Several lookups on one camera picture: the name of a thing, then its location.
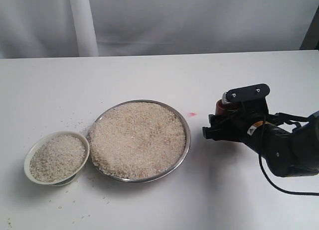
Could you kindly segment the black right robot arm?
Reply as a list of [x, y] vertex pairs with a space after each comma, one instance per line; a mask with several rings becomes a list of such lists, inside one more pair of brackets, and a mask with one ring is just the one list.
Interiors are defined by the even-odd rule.
[[319, 114], [309, 117], [269, 113], [270, 88], [256, 84], [223, 93], [203, 127], [206, 139], [245, 144], [266, 160], [277, 177], [319, 173]]

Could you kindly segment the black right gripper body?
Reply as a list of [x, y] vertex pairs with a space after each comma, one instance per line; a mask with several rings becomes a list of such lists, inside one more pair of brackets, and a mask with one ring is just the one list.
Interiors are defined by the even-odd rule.
[[241, 142], [266, 160], [277, 177], [298, 177], [299, 167], [292, 152], [290, 133], [269, 114], [266, 98], [233, 101], [236, 116], [231, 120], [231, 140]]

